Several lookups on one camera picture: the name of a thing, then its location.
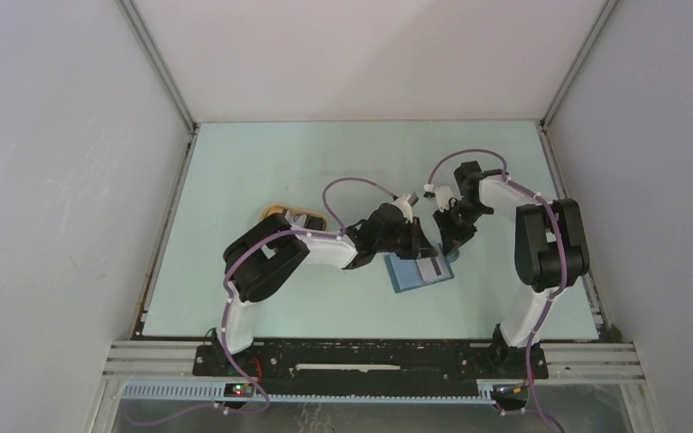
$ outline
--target wire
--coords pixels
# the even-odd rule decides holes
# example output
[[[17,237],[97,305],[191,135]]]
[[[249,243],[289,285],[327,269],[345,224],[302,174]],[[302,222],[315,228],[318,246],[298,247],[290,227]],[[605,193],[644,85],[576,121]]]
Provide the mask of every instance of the wire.
[[[504,169],[503,172],[501,173],[501,178],[504,180],[504,182],[508,185],[511,185],[512,188],[516,189],[517,191],[521,192],[524,194],[526,197],[533,198],[534,200],[538,201],[543,205],[543,207],[546,209],[546,214],[548,214],[549,221],[551,224],[551,231],[554,233],[557,239],[557,249],[559,250],[559,264],[561,267],[561,279],[559,281],[559,287],[554,290],[547,298],[546,305],[543,307],[543,311],[541,312],[541,315],[538,316],[538,320],[535,322],[535,326],[532,327],[530,331],[530,335],[527,337],[527,348],[525,350],[525,366],[527,369],[527,385],[530,388],[530,393],[532,394],[532,399],[535,401],[535,413],[537,413],[541,419],[543,420],[543,424],[546,425],[547,428],[553,429],[551,422],[553,425],[557,426],[559,428],[560,432],[564,432],[564,428],[559,424],[559,422],[552,417],[550,414],[546,413],[543,411],[543,408],[541,407],[541,403],[538,401],[538,394],[535,391],[535,376],[532,372],[532,365],[530,364],[530,355],[531,355],[531,347],[532,347],[532,342],[535,340],[535,336],[538,334],[538,331],[541,330],[541,327],[543,326],[543,322],[546,321],[546,317],[549,316],[549,312],[551,310],[551,304],[553,304],[554,299],[556,299],[559,295],[561,295],[564,290],[567,288],[567,278],[568,278],[568,269],[567,269],[567,256],[565,255],[564,251],[564,242],[561,239],[561,235],[559,232],[559,221],[557,221],[556,215],[554,215],[553,209],[551,209],[551,206],[549,205],[549,202],[546,201],[545,198],[543,198],[540,194],[536,194],[529,188],[515,182],[512,180],[511,176],[508,175],[508,163],[506,162],[506,159],[498,152],[491,151],[489,149],[466,149],[463,151],[458,151],[458,152],[453,152],[450,155],[442,158],[437,162],[437,165],[434,166],[434,169],[432,169],[431,174],[429,175],[429,179],[427,181],[427,184],[431,184],[432,180],[434,179],[434,175],[437,173],[437,169],[439,169],[439,166],[442,165],[443,162],[449,160],[450,158],[453,158],[458,155],[462,155],[464,153],[486,153],[488,155],[493,155],[495,158],[497,158],[503,165]]]
[[[256,364],[256,371],[259,372],[259,374],[258,374],[259,377],[258,377],[257,381],[259,383],[261,383],[262,382],[262,375],[263,375],[262,374],[262,363],[260,363],[259,360],[256,358],[252,358],[251,362]]]
[[[354,182],[363,182],[363,183],[367,183],[368,185],[373,185],[374,187],[385,192],[386,194],[389,194],[390,196],[392,196],[392,199],[397,198],[397,196],[394,193],[392,193],[389,189],[386,189],[386,188],[382,187],[381,185],[373,182],[372,180],[368,180],[365,178],[346,177],[346,178],[338,178],[336,180],[333,180],[328,185],[326,185],[325,188],[323,189],[322,200],[323,200],[323,206],[325,206],[325,209],[333,217],[333,219],[335,219],[336,222],[338,223],[338,226],[340,227],[340,231],[338,233],[340,235],[343,235],[345,233],[345,231],[347,230],[347,226],[344,224],[344,221],[341,221],[341,218],[339,218],[338,215],[336,215],[336,212],[334,212],[333,209],[331,209],[330,206],[328,205],[328,199],[326,198],[326,193],[328,192],[330,187],[336,185],[337,183],[345,182],[347,180],[352,180]]]

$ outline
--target table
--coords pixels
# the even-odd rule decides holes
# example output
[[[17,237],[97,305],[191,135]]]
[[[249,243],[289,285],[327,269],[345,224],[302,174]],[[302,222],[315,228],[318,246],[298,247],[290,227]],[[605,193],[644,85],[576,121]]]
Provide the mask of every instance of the table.
[[[218,325],[226,293],[222,253],[272,203],[316,210],[323,187],[342,176],[374,180],[395,194],[419,196],[442,157],[480,147],[501,153],[515,180],[554,195],[532,121],[412,121],[202,124],[143,327],[145,336],[203,336]],[[499,167],[489,155],[447,162],[437,185],[454,186],[462,161]],[[368,217],[388,200],[362,183],[328,193],[345,223]],[[414,208],[432,243],[439,232],[433,200]],[[453,263],[456,278],[397,294],[383,257],[342,271],[302,266],[265,301],[257,336],[354,338],[489,338],[508,310],[519,279],[513,225],[483,216],[476,237]],[[336,223],[329,221],[329,228]],[[582,282],[555,304],[543,338],[595,339]]]

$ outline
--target purple cable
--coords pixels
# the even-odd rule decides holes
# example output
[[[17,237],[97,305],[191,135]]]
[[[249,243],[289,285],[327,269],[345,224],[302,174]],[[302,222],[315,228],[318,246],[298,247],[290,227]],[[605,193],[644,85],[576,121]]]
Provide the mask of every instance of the purple cable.
[[[367,183],[368,185],[373,185],[374,187],[376,187],[376,188],[380,189],[381,191],[383,191],[383,192],[389,194],[390,196],[392,196],[392,198],[397,197],[397,196],[394,195],[389,189],[386,189],[386,188],[382,187],[381,185],[379,185],[379,184],[373,182],[372,180],[368,180],[368,179],[366,179],[366,178],[346,177],[346,178],[338,178],[338,179],[336,179],[336,180],[330,182],[330,183],[329,183],[328,185],[326,185],[325,188],[323,189],[323,193],[322,193],[323,206],[325,206],[325,209],[328,211],[328,213],[329,213],[329,214],[333,217],[333,219],[335,219],[336,222],[338,223],[338,226],[340,227],[340,230],[339,230],[338,233],[339,233],[340,235],[343,235],[343,234],[344,234],[344,232],[347,230],[347,226],[344,224],[344,221],[341,221],[341,218],[339,218],[338,215],[336,215],[336,212],[334,212],[333,209],[331,209],[330,206],[328,206],[328,199],[326,198],[326,193],[328,192],[328,190],[330,189],[330,187],[336,185],[337,183],[345,182],[345,181],[347,181],[347,180],[352,180],[352,181],[355,181],[355,182],[363,182],[363,183]]]
[[[198,409],[207,409],[207,408],[213,408],[214,403],[200,403],[200,404],[195,404],[193,406],[189,406],[188,408],[182,409],[178,412],[172,413],[168,417],[161,418],[161,419],[154,419],[152,421],[137,421],[136,419],[132,419],[131,416],[129,416],[129,408],[124,408],[124,419],[127,423],[131,424],[132,426],[135,427],[155,427],[155,426],[160,426],[161,424],[165,424],[173,419],[176,419],[182,415],[185,415],[187,413],[190,413],[194,410]]]
[[[561,235],[559,235],[559,221],[557,221],[557,217],[556,215],[554,215],[554,211],[553,209],[551,209],[549,202],[546,201],[545,198],[536,195],[535,192],[533,192],[529,188],[524,187],[523,185],[520,185],[519,183],[511,180],[511,177],[508,175],[507,172],[508,165],[506,163],[506,159],[503,156],[501,156],[501,154],[494,151],[490,151],[488,149],[466,149],[464,151],[453,152],[445,158],[442,158],[441,160],[439,160],[439,162],[437,162],[437,165],[434,166],[434,169],[431,171],[431,174],[429,175],[429,180],[427,181],[427,183],[431,184],[434,178],[434,174],[437,172],[437,169],[440,165],[442,165],[443,162],[455,156],[462,155],[464,153],[486,153],[488,155],[493,155],[495,158],[500,160],[502,165],[504,166],[504,172],[501,173],[501,178],[504,180],[504,182],[506,182],[506,184],[511,185],[514,189],[518,190],[525,196],[529,198],[534,198],[536,201],[543,205],[543,207],[546,209],[546,213],[549,216],[549,221],[551,223],[551,231],[557,238],[557,249],[559,250],[559,263],[561,265],[561,280],[559,281],[559,288],[554,290],[549,295],[548,300],[546,302],[546,306],[543,308],[541,315],[538,316],[538,320],[535,322],[535,326],[532,327],[530,335],[527,337],[527,348],[525,350],[524,359],[527,368],[527,384],[530,388],[532,399],[535,401],[535,412],[541,416],[541,419],[543,420],[543,423],[546,425],[546,427],[548,427],[549,429],[553,429],[551,427],[551,424],[549,423],[549,421],[551,420],[555,423],[557,427],[559,427],[560,432],[564,432],[564,428],[561,426],[561,424],[559,424],[559,422],[555,418],[553,418],[550,414],[544,412],[541,408],[541,404],[538,401],[538,394],[535,392],[535,380],[532,378],[532,365],[530,364],[531,347],[532,342],[535,339],[535,335],[538,334],[538,331],[541,330],[543,322],[545,322],[546,318],[549,316],[549,312],[551,311],[551,304],[553,303],[554,299],[561,295],[562,292],[564,292],[564,290],[567,288],[567,256],[564,252],[564,243],[562,242]]]

